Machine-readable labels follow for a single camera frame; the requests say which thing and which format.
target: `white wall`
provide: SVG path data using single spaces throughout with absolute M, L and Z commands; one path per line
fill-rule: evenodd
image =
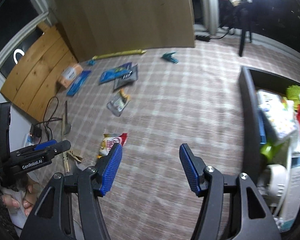
M 0 103 L 6 102 L 5 98 L 0 94 Z M 31 123 L 14 107 L 11 107 L 11 125 L 10 125 L 10 150 L 14 151 L 23 147 L 25 135 L 29 133 Z

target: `plaid fabric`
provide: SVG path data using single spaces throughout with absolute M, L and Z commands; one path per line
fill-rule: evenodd
M 84 164 L 94 165 L 103 133 L 128 133 L 122 162 L 113 187 L 100 205 L 109 234 L 116 239 L 190 239 L 201 207 L 186 180 L 178 151 L 188 143 L 195 155 L 223 173 L 238 174 L 243 152 L 243 114 L 237 79 L 247 65 L 300 82 L 300 63 L 247 43 L 238 57 L 238 39 L 196 41 L 196 48 L 150 49 L 146 54 L 98 60 L 85 66 L 92 73 L 73 97 L 67 98 L 72 130 L 67 136 L 82 151 Z M 161 59 L 177 51 L 178 64 Z M 113 82 L 98 85 L 106 69 L 138 63 L 139 80 L 125 91 L 131 101 L 120 117 L 106 104 Z M 66 92 L 58 94 L 64 113 Z M 55 107 L 51 104 L 50 114 Z M 54 138 L 61 139 L 61 124 L 52 123 Z M 46 184 L 64 172 L 62 157 L 36 171 Z M 227 220 L 225 198 L 221 228 Z M 74 196 L 74 219 L 80 222 Z

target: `gray pouch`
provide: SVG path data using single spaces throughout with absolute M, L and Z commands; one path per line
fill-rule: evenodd
M 135 82 L 137 80 L 138 80 L 138 64 L 131 67 L 130 72 L 128 74 L 114 80 L 113 90 L 116 90 L 120 87 L 123 87 L 126 84 Z

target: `silver bolt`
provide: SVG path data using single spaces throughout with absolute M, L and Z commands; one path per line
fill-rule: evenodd
M 60 179 L 60 178 L 61 178 L 61 175 L 62 175 L 62 174 L 59 173 L 59 172 L 58 172 L 58 173 L 55 173 L 55 174 L 53 175 L 53 178 L 54 178 L 54 179 Z
M 96 170 L 97 170 L 97 169 L 96 169 L 95 167 L 93 167 L 93 166 L 88 167 L 88 169 L 91 170 L 92 172 L 96 172 Z
M 212 166 L 206 166 L 206 170 L 208 172 L 214 172 L 214 167 L 212 167 Z
M 244 172 L 240 173 L 239 176 L 241 179 L 247 179 L 249 177 L 248 174 Z

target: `wooden plank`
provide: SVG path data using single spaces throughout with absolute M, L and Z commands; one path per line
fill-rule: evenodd
M 51 27 L 45 23 L 45 21 L 42 21 L 40 23 L 37 24 L 37 27 L 43 32 L 45 33 L 48 29 L 50 29 Z
M 34 96 L 55 65 L 68 52 L 69 48 L 62 38 L 59 38 L 30 71 L 19 88 L 13 103 L 27 112 Z
M 60 33 L 53 26 L 42 35 L 21 57 L 10 72 L 0 92 L 13 102 L 18 89 L 43 54 L 60 38 Z
M 38 92 L 34 96 L 34 99 L 32 100 L 31 105 L 27 111 L 29 115 L 31 115 L 39 122 L 42 122 L 44 111 L 46 110 L 50 98 L 56 95 L 61 86 L 57 83 L 58 77 L 71 63 L 76 62 L 77 60 L 70 51 L 68 51 L 62 57 L 62 59 L 56 64 L 56 66 L 47 76 Z
M 132 49 L 194 47 L 191 0 L 53 0 L 79 61 Z

